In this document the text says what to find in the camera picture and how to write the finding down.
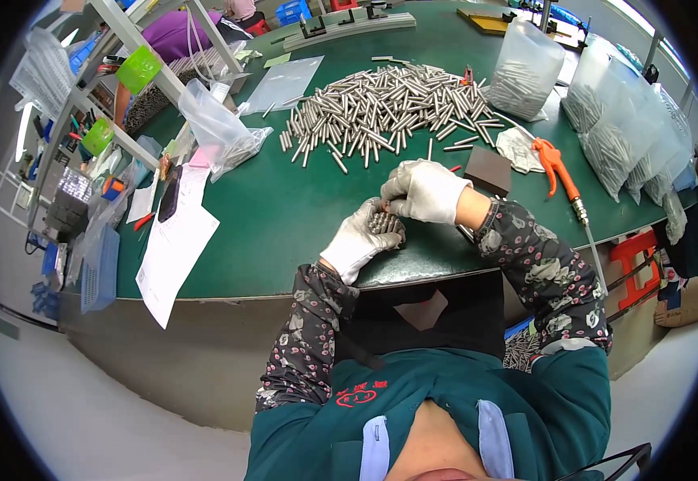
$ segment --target white glove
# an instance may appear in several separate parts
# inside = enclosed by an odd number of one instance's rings
[[[437,162],[405,160],[381,186],[381,198],[391,200],[387,212],[423,222],[453,225],[456,205],[464,187],[472,181],[460,178]]]
[[[402,240],[399,234],[372,234],[368,224],[373,214],[381,211],[381,199],[371,197],[351,216],[346,217],[331,243],[320,253],[331,264],[346,285],[357,280],[360,268],[374,255],[397,247]]]

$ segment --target red pen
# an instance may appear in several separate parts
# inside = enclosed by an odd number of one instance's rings
[[[146,222],[149,222],[152,217],[154,217],[155,212],[149,212],[146,216],[141,217],[138,219],[138,222],[135,222],[135,226],[133,227],[133,230],[135,232],[138,232],[138,229],[143,226]]]

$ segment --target smartphone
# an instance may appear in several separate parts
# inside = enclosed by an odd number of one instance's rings
[[[167,179],[165,179],[164,192],[162,192],[162,200],[159,204],[159,212],[157,213],[157,220],[159,222],[164,222],[168,220],[175,213],[175,209],[178,207],[178,187],[181,181],[181,172],[183,166],[177,166],[169,174],[167,174]]]

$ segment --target cardboard box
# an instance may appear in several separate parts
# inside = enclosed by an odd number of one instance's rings
[[[688,280],[681,289],[680,306],[668,307],[668,301],[659,301],[654,311],[654,322],[663,327],[680,327],[698,321],[698,277]]]

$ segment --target orange stool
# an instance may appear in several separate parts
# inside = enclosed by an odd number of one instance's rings
[[[630,237],[623,243],[617,245],[611,249],[609,257],[611,261],[621,262],[621,271],[624,275],[630,274],[634,269],[634,258],[635,255],[642,253],[643,251],[648,251],[648,255],[653,255],[656,249],[656,236],[654,236],[654,231],[648,231],[643,234],[638,234],[637,236]],[[651,263],[652,277],[642,289],[638,289],[635,285],[634,276],[630,277],[625,281],[627,285],[627,297],[619,301],[619,309],[626,309],[629,305],[637,302],[641,297],[651,292],[652,289],[659,285],[661,279],[659,278],[659,268],[656,263]]]
[[[333,12],[348,10],[349,8],[357,8],[357,0],[346,0],[345,2],[341,2],[341,0],[331,0],[331,10]]]
[[[269,24],[267,24],[266,20],[261,20],[257,24],[247,27],[245,29],[245,32],[249,34],[254,34],[258,37],[266,32],[271,32],[271,28],[269,27]]]

